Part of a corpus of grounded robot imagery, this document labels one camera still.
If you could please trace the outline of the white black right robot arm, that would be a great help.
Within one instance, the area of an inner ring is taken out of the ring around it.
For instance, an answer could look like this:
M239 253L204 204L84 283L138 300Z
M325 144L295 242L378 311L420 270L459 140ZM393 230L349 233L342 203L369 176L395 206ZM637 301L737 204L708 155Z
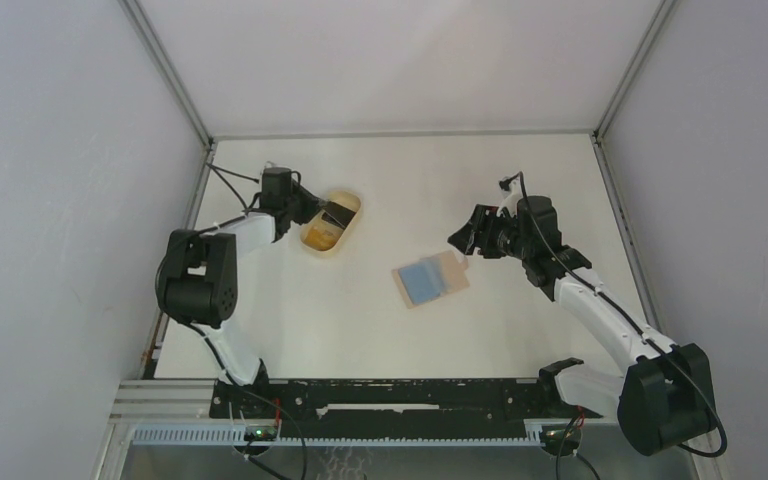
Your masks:
M689 440L723 434L706 353L676 343L613 299L590 260L563 243L549 198L514 198L514 207L477 205L449 244L466 256L519 260L529 282L572 314L619 371L605 373L573 357L541 368L542 410L562 416L575 406L614 419L644 456L672 447L691 452Z

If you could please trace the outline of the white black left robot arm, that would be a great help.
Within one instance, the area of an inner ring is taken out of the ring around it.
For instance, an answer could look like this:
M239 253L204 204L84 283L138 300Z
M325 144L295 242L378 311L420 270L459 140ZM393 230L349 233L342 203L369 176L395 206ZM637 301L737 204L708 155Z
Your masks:
M155 276L160 310L203 339L220 378L238 385L234 404L250 417L270 409L273 392L258 381L266 374L264 362L231 319L239 257L279 241L294 224L346 231L361 209L360 199L349 192L314 195L290 168L267 166L256 182L259 192L242 204L238 216L201 230L172 231Z

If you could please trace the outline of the black VIP card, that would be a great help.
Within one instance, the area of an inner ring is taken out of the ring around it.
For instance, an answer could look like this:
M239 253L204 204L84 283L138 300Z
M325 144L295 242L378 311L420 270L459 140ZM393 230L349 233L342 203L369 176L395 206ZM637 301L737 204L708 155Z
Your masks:
M343 230L350 225L356 214L356 211L333 201L329 201L322 209L322 219Z

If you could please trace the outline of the gold VIP card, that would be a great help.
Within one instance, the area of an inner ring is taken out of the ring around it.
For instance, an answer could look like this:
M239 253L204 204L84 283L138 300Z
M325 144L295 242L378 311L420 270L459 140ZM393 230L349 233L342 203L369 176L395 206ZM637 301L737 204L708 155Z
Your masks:
M317 252L328 252L340 241L344 230L326 223L312 224L302 238L302 243Z

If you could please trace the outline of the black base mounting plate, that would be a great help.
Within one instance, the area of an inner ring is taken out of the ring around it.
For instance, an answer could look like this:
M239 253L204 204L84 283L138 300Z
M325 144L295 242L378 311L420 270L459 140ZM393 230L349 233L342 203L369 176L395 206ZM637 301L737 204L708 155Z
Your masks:
M504 420L569 418L585 413L563 403L536 379L272 379L254 386L235 387L217 381L208 400L213 419L266 418L282 407L297 420L308 420L339 405L407 408L436 406L441 410L482 411Z

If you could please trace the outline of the aluminium frame rail back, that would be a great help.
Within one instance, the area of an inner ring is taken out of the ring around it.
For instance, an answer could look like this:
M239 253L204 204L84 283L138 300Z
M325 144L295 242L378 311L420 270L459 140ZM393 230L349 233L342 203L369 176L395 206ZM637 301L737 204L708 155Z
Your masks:
M556 129L484 129L484 130L418 130L418 131L362 131L362 132L320 132L215 135L215 143L222 141L256 140L304 140L304 139L345 139L345 138L405 138L405 137L449 137L449 136L518 136L518 135L586 135L595 130L589 128Z

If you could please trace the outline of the aluminium frame rail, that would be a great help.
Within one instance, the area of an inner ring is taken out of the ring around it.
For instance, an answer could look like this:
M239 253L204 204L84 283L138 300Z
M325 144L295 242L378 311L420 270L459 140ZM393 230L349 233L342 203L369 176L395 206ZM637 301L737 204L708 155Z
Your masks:
M212 160L214 141L146 3L121 1L119 5L155 71L164 100L170 104L170 118L164 121L163 151L173 158L176 180L171 190L181 206L179 225L193 227L207 183L206 164Z
M643 72L659 46L674 12L682 1L658 1L654 13L635 47L619 83L597 126L591 132L594 151L599 160L603 179L611 200L620 235L629 256L636 254L635 233L627 199L627 178L619 157L632 130L629 120L630 104Z
M449 136L518 136L518 135L586 135L595 130L589 128L556 129L484 129L484 130L418 130L418 131L362 131L362 132L320 132L215 135L215 143L222 141L256 140L304 140L304 139L345 139L345 138L405 138L405 137L449 137Z

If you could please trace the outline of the aluminium frame rail right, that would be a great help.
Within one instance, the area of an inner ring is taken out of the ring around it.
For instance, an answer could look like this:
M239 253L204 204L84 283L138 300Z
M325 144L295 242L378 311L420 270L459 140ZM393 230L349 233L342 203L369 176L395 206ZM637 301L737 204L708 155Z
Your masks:
M635 47L619 83L597 126L591 132L594 151L599 160L603 179L611 200L620 235L629 256L636 254L635 233L627 199L627 178L619 157L632 130L629 120L630 104L643 72L659 46L674 12L682 1L658 1L654 13Z

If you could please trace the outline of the aluminium frame rail left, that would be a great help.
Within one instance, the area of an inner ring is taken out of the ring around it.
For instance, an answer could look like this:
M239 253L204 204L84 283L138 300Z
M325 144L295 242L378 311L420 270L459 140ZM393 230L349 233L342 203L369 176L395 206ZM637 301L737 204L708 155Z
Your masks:
M146 3L121 1L119 5L155 71L164 100L170 104L170 118L164 121L163 151L173 158L176 180L171 190L181 206L179 225L193 227L207 183L206 164L212 160L214 141Z

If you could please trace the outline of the front aluminium rail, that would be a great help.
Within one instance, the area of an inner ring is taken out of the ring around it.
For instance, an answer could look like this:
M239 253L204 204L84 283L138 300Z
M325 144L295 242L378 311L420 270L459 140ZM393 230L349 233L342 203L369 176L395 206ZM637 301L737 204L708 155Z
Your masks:
M489 418L561 418L574 407L532 378L276 379L265 386L217 380L133 380L121 383L111 416L128 420L219 419L230 414L275 420L288 412L313 421L332 411L481 412Z

